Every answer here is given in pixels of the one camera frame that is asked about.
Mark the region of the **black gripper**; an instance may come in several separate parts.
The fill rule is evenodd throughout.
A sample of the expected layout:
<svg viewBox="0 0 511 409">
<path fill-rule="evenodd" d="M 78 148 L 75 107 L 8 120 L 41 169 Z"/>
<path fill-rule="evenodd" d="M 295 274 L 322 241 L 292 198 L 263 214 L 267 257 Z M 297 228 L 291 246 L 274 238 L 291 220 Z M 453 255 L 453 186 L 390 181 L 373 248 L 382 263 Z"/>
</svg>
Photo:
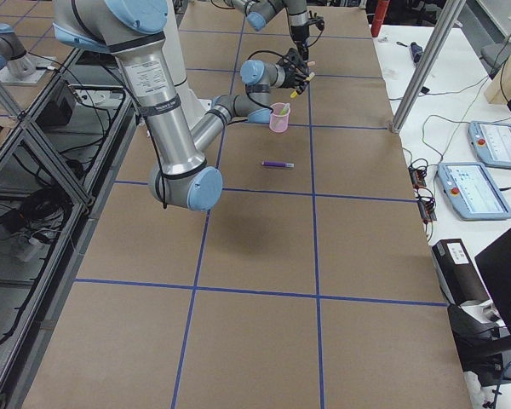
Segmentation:
<svg viewBox="0 0 511 409">
<path fill-rule="evenodd" d="M 295 48 L 289 48 L 288 52 L 278 60 L 278 66 L 284 72 L 280 88 L 295 89 L 309 75 L 307 63 Z"/>
<path fill-rule="evenodd" d="M 291 39 L 297 47 L 297 51 L 301 58 L 309 57 L 308 38 L 309 38 L 309 26 L 292 26 L 291 27 Z"/>
</svg>

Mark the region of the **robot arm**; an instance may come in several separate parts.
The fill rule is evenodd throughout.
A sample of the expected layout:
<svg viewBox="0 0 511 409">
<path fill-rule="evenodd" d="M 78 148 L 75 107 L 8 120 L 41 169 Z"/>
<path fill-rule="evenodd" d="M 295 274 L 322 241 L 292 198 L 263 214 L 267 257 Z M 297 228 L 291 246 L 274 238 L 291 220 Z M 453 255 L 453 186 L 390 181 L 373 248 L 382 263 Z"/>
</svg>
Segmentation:
<svg viewBox="0 0 511 409">
<path fill-rule="evenodd" d="M 163 205 L 210 210 L 223 187 L 221 172 L 207 164 L 205 149 L 235 118 L 264 124 L 272 112 L 270 91 L 292 88 L 302 93 L 310 80 L 307 68 L 309 27 L 313 20 L 304 1 L 229 1 L 256 31 L 285 11 L 294 48 L 269 64 L 247 60 L 241 67 L 245 92 L 221 95 L 195 125 L 189 125 L 179 84 L 169 66 L 181 66 L 182 53 L 169 52 L 176 33 L 170 1 L 56 1 L 56 38 L 74 48 L 112 55 L 152 138 L 158 157 L 150 184 Z"/>
<path fill-rule="evenodd" d="M 242 12 L 251 27 L 260 32 L 283 10 L 286 13 L 290 37 L 304 61 L 309 59 L 309 14 L 305 0 L 225 0 L 226 6 Z"/>
</svg>

